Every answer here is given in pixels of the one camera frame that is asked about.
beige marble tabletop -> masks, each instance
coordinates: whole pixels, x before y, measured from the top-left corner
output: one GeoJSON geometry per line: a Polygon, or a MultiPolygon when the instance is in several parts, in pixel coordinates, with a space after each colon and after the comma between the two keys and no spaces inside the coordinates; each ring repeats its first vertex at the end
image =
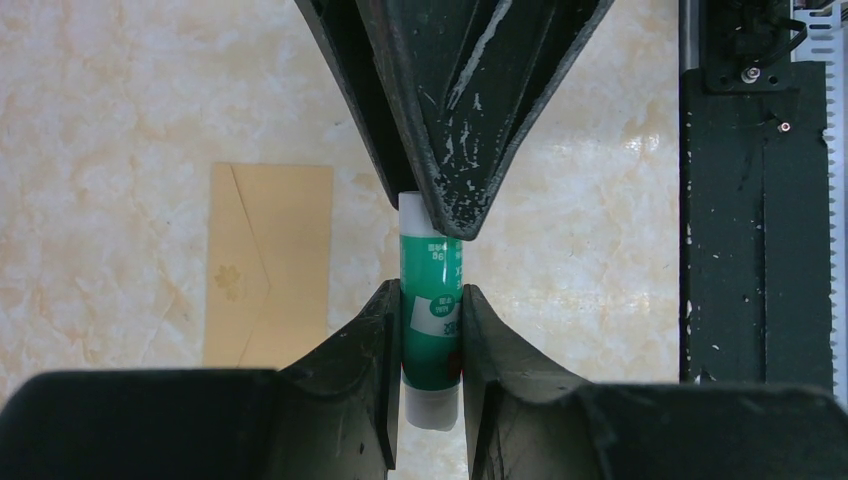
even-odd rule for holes
{"type": "MultiPolygon", "coordinates": [[[[290,0],[0,0],[0,404],[62,368],[196,366],[210,165],[335,167],[328,331],[398,275],[391,208],[290,0]]],[[[677,375],[677,1],[618,0],[465,272],[593,380],[677,375]]],[[[401,422],[392,478],[467,478],[401,422]]]]}

white glue stick cap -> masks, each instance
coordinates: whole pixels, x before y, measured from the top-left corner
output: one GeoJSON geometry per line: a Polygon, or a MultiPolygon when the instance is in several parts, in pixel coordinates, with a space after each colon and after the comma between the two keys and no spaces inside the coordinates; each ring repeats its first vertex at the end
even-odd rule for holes
{"type": "Polygon", "coordinates": [[[433,228],[430,214],[424,206],[419,192],[401,192],[398,194],[398,212],[400,213],[400,234],[407,237],[443,237],[433,228]]]}
{"type": "Polygon", "coordinates": [[[447,390],[418,390],[407,384],[406,421],[424,430],[450,431],[456,424],[459,408],[459,385],[447,390]]]}

screw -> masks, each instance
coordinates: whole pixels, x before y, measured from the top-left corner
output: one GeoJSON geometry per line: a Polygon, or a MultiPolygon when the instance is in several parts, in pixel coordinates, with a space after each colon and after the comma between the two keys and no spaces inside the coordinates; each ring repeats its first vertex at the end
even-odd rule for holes
{"type": "Polygon", "coordinates": [[[760,69],[757,67],[750,67],[742,70],[742,81],[745,83],[754,83],[760,78],[760,69]]]}

pressed paper envelope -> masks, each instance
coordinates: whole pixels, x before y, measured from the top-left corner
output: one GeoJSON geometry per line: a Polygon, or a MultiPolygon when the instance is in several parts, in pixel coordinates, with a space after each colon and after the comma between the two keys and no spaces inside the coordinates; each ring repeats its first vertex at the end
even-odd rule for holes
{"type": "Polygon", "coordinates": [[[216,164],[203,364],[284,368],[327,335],[333,169],[216,164]]]}

green glue stick label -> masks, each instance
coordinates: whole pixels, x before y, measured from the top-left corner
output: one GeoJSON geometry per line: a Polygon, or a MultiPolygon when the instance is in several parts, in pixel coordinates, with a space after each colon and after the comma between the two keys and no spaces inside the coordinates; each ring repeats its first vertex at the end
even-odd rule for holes
{"type": "Polygon", "coordinates": [[[448,237],[401,235],[403,369],[421,390],[459,382],[462,242],[448,237]]]}

